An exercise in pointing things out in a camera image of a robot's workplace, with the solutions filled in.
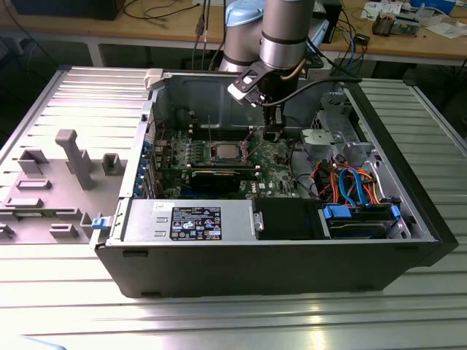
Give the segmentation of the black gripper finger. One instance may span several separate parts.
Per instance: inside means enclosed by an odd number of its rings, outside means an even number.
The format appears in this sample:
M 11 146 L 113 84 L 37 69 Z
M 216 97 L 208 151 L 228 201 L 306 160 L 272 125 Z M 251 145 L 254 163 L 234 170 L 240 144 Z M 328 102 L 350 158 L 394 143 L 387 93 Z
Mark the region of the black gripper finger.
M 263 139 L 266 141 L 278 141 L 284 130 L 283 107 L 264 107 L 263 120 Z

